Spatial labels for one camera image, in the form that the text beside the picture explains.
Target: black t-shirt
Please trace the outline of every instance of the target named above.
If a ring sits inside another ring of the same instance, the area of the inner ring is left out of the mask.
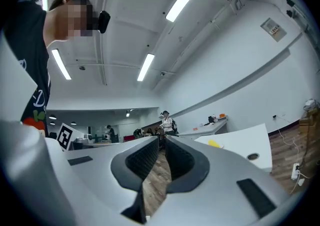
[[[110,128],[109,133],[110,133],[110,138],[115,137],[115,131],[113,128]]]
[[[35,2],[19,2],[5,25],[4,32],[19,63],[37,84],[21,121],[48,136],[45,111],[51,83],[47,69],[49,54],[43,37],[45,18],[46,11]]]

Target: black rubber pad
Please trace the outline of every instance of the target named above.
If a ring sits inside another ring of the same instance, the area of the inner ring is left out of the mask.
[[[245,179],[237,181],[237,184],[260,218],[271,213],[276,208],[253,180]]]
[[[93,160],[93,158],[91,158],[89,156],[84,156],[84,157],[68,160],[68,162],[69,162],[70,166],[74,166],[74,165],[88,162],[90,160]]]

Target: white cable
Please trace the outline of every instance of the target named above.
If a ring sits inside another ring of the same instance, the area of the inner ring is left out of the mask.
[[[308,178],[308,179],[311,179],[312,177],[308,177],[308,176],[305,176],[304,174],[302,174],[302,173],[300,173],[300,170],[297,170],[298,171],[298,174],[299,175],[302,175],[302,176],[304,176],[305,178]]]
[[[298,182],[299,182],[299,178],[300,178],[300,174],[298,174],[298,178],[297,178],[297,180],[296,180],[296,183],[295,183],[295,185],[294,185],[294,188],[293,188],[292,191],[290,192],[290,195],[292,194],[292,192],[294,192],[294,190],[295,190],[295,188],[296,188],[296,186],[297,186],[297,184],[298,184]]]
[[[292,144],[288,144],[288,143],[285,142],[285,138],[284,138],[283,135],[281,134],[280,130],[278,130],[278,131],[279,131],[279,134],[281,135],[281,137],[282,137],[282,139],[283,139],[283,142],[284,142],[286,145],[289,145],[289,146],[291,146],[292,144],[295,145],[296,150],[297,150],[297,153],[296,153],[296,162],[298,163],[298,159],[299,159],[299,147],[298,147],[298,146],[296,145],[296,143],[295,143],[296,138],[293,137],[293,138],[292,138]]]
[[[304,174],[300,173],[300,170],[297,170],[297,172],[298,172],[298,178],[297,178],[297,180],[296,180],[296,183],[295,183],[295,185],[294,185],[294,188],[293,188],[292,191],[290,192],[290,195],[291,195],[291,193],[295,190],[295,188],[296,188],[296,186],[297,186],[297,184],[298,184],[298,182],[299,182],[300,176],[303,176],[303,177],[308,178],[308,179],[311,179],[311,178],[312,178],[312,177],[308,177],[308,176],[305,176]]]

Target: red object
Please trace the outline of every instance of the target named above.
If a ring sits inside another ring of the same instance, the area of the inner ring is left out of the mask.
[[[132,141],[135,139],[135,136],[132,135],[132,136],[124,136],[123,137],[123,142],[128,142],[128,141]]]
[[[39,130],[45,130],[45,124],[43,121],[39,120],[38,122],[34,120],[34,118],[26,118],[23,121],[24,124],[29,125],[29,126],[34,126],[35,128]]]

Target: round hole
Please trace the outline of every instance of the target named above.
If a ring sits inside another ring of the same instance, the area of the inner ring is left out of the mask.
[[[257,158],[259,158],[259,154],[258,153],[252,153],[252,154],[249,154],[247,156],[248,160],[256,160]]]

